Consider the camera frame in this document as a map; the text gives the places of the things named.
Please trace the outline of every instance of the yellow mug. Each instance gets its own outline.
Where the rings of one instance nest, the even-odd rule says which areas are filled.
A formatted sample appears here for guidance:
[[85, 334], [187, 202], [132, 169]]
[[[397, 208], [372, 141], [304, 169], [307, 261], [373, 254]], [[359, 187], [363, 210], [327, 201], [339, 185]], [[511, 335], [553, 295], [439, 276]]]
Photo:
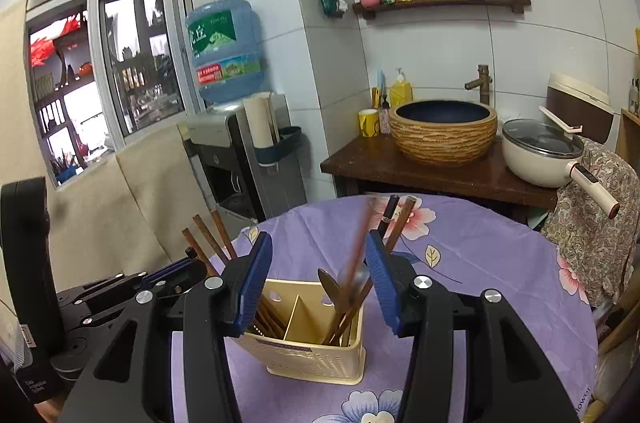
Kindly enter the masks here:
[[380, 134], [380, 121], [377, 109], [363, 109], [358, 111], [360, 121], [360, 135], [363, 138], [373, 138]]

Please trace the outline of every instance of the round table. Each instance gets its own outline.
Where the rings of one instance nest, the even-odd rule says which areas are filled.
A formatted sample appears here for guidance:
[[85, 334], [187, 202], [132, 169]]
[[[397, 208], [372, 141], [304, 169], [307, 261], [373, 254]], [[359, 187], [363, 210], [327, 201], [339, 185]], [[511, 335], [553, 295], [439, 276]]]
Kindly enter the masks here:
[[[581, 415], [595, 376], [596, 332], [591, 309], [576, 292], [558, 249], [527, 226], [468, 201], [412, 195], [418, 200], [394, 252], [450, 291], [479, 295], [487, 288], [499, 290], [538, 341]], [[405, 197], [401, 195], [396, 217]], [[350, 257], [365, 201], [365, 196], [350, 196], [308, 204], [260, 223], [273, 239], [269, 277], [318, 281], [319, 267], [336, 276]], [[373, 206], [371, 228], [378, 225], [386, 196], [375, 197]], [[250, 251], [249, 229], [234, 246], [238, 255]], [[218, 270], [223, 267], [217, 257], [214, 264]], [[273, 376], [233, 339], [226, 339], [243, 422], [395, 421], [412, 339], [392, 334], [374, 291], [364, 306], [365, 374], [353, 386]], [[465, 336], [456, 331], [450, 422], [462, 421], [465, 360]], [[175, 421], [186, 422], [181, 333], [175, 333], [172, 342], [172, 379]]]

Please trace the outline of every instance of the glass lid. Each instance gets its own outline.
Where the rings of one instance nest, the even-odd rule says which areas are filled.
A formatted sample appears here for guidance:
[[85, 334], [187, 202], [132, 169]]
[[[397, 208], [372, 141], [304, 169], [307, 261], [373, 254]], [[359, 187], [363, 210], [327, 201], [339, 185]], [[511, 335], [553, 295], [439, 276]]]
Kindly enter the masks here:
[[584, 144], [577, 136], [565, 135], [559, 127], [535, 120], [505, 122], [502, 135], [518, 146], [556, 158], [580, 158], [584, 151]]

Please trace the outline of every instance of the pink bowl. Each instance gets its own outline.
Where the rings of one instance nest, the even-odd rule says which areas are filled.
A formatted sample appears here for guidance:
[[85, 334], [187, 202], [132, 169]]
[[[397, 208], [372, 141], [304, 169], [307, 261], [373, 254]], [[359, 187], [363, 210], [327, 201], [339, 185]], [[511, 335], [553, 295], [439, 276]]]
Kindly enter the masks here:
[[360, 0], [360, 3], [365, 8], [373, 8], [374, 6], [380, 5], [380, 0]]

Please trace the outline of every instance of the vessel sink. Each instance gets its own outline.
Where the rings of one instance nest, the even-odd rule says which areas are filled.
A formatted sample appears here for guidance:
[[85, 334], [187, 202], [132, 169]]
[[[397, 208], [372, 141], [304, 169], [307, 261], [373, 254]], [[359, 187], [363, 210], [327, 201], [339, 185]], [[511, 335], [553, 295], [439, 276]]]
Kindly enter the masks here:
[[410, 158], [458, 166], [489, 150], [498, 127], [494, 108], [462, 100], [416, 100], [389, 115], [391, 135]]

